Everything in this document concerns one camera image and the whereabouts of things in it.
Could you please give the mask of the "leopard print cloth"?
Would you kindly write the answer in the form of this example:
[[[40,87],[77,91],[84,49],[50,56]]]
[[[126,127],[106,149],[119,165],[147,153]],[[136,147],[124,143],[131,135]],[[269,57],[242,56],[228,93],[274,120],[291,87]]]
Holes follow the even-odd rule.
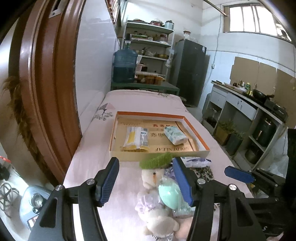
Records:
[[[209,182],[214,179],[213,172],[209,166],[203,168],[191,168],[194,171],[198,179],[204,179],[206,182]]]

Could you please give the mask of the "white blue plastic packet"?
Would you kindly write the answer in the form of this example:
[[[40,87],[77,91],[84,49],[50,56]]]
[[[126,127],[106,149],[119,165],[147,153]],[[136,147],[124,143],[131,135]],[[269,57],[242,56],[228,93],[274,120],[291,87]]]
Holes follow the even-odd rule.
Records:
[[[181,157],[181,160],[187,168],[205,168],[212,164],[211,160],[200,157]]]

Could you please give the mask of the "white teal tissue pack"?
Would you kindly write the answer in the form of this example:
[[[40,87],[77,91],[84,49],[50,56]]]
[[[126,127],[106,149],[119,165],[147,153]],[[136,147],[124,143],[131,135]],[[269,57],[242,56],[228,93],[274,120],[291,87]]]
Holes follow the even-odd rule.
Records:
[[[188,137],[177,126],[166,126],[164,134],[175,146],[184,144],[188,140]]]

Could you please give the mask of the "cream teddy bear purple ribbon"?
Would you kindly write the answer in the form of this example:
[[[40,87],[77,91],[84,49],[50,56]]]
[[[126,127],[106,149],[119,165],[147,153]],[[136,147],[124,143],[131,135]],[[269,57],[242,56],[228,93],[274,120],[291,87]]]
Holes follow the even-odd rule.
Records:
[[[144,234],[155,238],[165,238],[180,229],[172,218],[171,209],[160,198],[158,186],[164,180],[164,169],[143,169],[144,191],[138,192],[135,210],[144,222]]]

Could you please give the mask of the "yellow white wipes packet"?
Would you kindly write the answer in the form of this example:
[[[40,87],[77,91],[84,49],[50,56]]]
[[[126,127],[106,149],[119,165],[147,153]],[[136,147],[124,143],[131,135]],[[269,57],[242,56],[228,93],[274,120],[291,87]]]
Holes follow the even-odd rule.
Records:
[[[128,126],[125,142],[121,148],[123,151],[149,151],[149,131],[140,126]]]

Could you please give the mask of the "grey round stool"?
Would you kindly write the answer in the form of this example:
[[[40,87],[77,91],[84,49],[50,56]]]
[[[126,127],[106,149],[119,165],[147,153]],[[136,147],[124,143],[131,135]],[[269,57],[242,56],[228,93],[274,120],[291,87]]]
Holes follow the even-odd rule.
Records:
[[[24,226],[32,230],[40,211],[47,202],[51,191],[41,186],[29,186],[21,199],[20,219]]]

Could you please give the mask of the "potted green plant crate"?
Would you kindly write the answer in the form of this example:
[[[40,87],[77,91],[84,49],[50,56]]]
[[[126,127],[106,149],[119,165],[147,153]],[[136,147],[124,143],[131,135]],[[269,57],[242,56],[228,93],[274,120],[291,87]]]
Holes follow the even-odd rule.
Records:
[[[220,121],[217,124],[217,128],[214,134],[214,138],[221,146],[225,146],[231,136],[235,131],[235,125],[233,121]]]

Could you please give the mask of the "orange-rimmed cardboard tray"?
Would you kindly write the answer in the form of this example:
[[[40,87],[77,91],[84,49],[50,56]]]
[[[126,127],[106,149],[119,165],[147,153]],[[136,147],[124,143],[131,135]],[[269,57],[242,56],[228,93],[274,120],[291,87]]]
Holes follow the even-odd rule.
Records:
[[[173,145],[164,134],[166,126],[177,127],[188,137],[188,141],[184,144]],[[129,127],[141,127],[147,130],[147,150],[131,150],[123,146]],[[139,162],[166,152],[174,156],[205,158],[210,153],[210,148],[185,116],[130,111],[119,111],[116,114],[109,144],[111,157],[116,157],[122,162]]]

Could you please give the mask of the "dark green low table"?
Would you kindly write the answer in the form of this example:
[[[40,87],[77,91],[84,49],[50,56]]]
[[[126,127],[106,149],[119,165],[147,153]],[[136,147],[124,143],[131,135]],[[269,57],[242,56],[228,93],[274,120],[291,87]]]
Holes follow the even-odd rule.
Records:
[[[118,89],[148,89],[157,92],[171,93],[174,95],[179,95],[180,89],[176,86],[163,81],[161,85],[154,84],[145,84],[145,83],[116,83],[112,82],[110,90],[118,90]]]

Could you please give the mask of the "dark grey refrigerator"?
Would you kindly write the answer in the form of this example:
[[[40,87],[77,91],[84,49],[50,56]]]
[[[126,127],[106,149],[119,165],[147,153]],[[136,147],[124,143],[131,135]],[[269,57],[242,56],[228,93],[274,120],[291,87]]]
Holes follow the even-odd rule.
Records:
[[[207,48],[184,39],[175,45],[171,62],[170,84],[179,89],[179,96],[189,106],[198,106],[204,84]]]

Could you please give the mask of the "window with bars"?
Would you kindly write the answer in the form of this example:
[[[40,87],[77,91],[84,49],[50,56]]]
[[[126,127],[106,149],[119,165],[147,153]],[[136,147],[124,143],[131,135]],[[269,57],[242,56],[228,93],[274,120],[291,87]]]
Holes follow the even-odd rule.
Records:
[[[256,3],[235,4],[224,7],[225,33],[254,33],[291,42],[279,20],[264,6]]]

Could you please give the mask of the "green metal shelf rack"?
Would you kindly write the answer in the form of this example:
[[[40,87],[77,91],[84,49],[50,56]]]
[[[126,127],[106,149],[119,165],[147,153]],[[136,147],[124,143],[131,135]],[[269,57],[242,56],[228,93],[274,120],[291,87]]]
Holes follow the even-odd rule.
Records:
[[[128,20],[123,29],[121,49],[126,37],[130,37],[129,48],[137,52],[142,69],[167,79],[174,46],[174,23],[170,20],[165,23]]]

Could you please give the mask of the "blue water jug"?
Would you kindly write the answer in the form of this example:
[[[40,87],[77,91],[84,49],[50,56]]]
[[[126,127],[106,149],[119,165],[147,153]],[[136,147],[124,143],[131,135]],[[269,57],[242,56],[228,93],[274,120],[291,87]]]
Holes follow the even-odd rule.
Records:
[[[112,81],[115,83],[134,82],[138,54],[130,49],[131,42],[132,35],[126,34],[124,48],[114,53]]]

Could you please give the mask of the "brown wooden door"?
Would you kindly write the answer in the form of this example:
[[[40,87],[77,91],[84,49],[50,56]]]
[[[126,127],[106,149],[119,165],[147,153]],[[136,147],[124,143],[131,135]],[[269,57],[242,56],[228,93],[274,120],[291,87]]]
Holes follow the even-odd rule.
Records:
[[[49,182],[63,182],[82,133],[75,89],[85,1],[27,1],[13,34],[6,89],[20,134]]]

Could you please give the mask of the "brown cardboard wall sheet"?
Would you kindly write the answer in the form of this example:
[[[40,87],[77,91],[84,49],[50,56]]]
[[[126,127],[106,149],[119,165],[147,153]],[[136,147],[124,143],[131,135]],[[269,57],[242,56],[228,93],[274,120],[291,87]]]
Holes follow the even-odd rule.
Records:
[[[295,127],[295,76],[258,61],[236,57],[230,83],[240,80],[266,95],[273,94],[273,101],[287,111],[287,126]]]

